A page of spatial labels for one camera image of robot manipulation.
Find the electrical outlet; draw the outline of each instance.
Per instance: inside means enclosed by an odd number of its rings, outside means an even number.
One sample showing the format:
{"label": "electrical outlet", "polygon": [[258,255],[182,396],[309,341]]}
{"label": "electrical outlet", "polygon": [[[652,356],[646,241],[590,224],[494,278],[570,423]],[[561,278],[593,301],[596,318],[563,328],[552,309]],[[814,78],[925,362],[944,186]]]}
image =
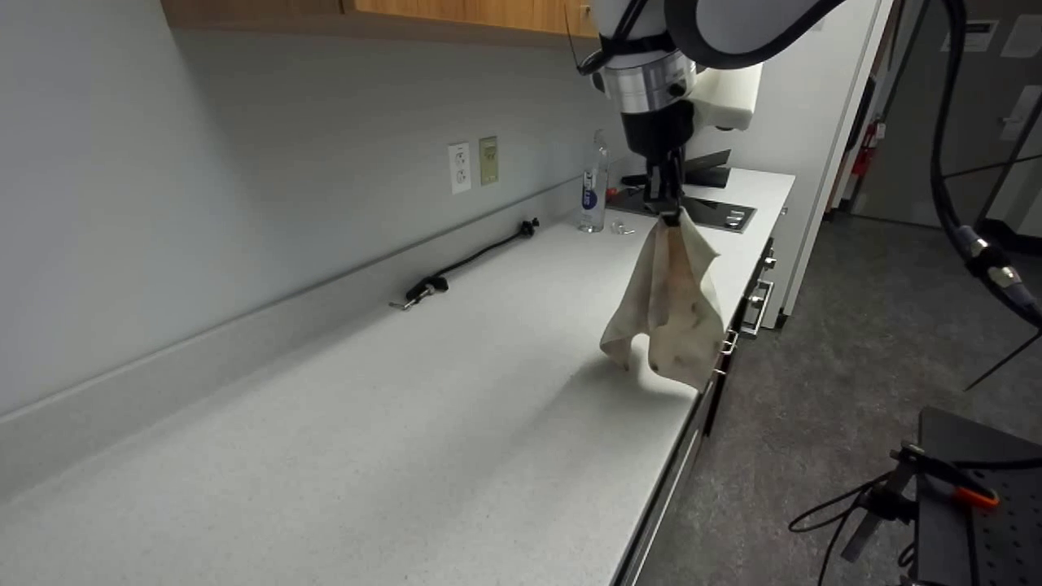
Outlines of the electrical outlet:
{"label": "electrical outlet", "polygon": [[477,140],[477,176],[482,176],[482,186],[497,183],[497,136]]}
{"label": "electrical outlet", "polygon": [[448,178],[452,178],[452,196],[463,196],[475,186],[471,166],[470,166],[470,142],[448,146]]}

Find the wooden cabinet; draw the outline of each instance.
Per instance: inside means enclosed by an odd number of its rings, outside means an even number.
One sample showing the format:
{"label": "wooden cabinet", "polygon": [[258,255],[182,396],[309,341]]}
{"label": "wooden cabinet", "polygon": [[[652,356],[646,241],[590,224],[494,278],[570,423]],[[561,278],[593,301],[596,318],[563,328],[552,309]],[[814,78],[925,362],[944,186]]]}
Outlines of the wooden cabinet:
{"label": "wooden cabinet", "polygon": [[375,33],[426,30],[439,40],[490,40],[527,33],[544,40],[596,40],[590,0],[164,0],[171,25],[232,25],[232,30],[297,30],[297,33]]}

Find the towel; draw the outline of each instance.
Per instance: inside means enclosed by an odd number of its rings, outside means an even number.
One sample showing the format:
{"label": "towel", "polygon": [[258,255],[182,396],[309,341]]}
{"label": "towel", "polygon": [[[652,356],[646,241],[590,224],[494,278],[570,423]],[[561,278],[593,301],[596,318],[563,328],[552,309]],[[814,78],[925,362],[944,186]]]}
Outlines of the towel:
{"label": "towel", "polygon": [[724,341],[720,313],[701,285],[712,258],[685,212],[677,224],[658,222],[599,348],[628,364],[634,334],[649,334],[652,371],[704,387]]}

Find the white wall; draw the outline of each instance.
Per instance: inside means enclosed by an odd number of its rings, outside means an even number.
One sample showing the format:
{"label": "white wall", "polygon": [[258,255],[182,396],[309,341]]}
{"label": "white wall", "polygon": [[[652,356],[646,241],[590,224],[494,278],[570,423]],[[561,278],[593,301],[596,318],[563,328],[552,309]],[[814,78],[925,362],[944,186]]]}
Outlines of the white wall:
{"label": "white wall", "polygon": [[[0,415],[580,171],[565,49],[193,33],[0,2]],[[497,135],[452,200],[445,142]]]}
{"label": "white wall", "polygon": [[731,151],[736,166],[794,176],[775,232],[778,291],[792,313],[828,206],[838,146],[857,115],[889,0],[846,0],[811,36],[764,62],[760,110],[742,135],[701,130],[690,154]]}

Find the gray carpet floor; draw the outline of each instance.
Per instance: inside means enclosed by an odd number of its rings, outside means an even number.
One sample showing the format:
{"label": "gray carpet floor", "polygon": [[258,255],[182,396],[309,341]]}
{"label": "gray carpet floor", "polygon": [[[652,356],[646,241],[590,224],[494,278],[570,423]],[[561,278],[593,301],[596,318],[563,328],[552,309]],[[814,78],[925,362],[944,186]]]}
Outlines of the gray carpet floor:
{"label": "gray carpet floor", "polygon": [[[1036,283],[1036,258],[1019,263]],[[971,279],[940,232],[824,224],[794,318],[740,348],[716,433],[701,447],[652,549],[646,586],[804,586],[824,533],[786,524],[889,469],[920,406],[1042,444],[1042,345],[968,395],[1033,328]],[[838,586],[897,584],[907,526],[883,526]]]}

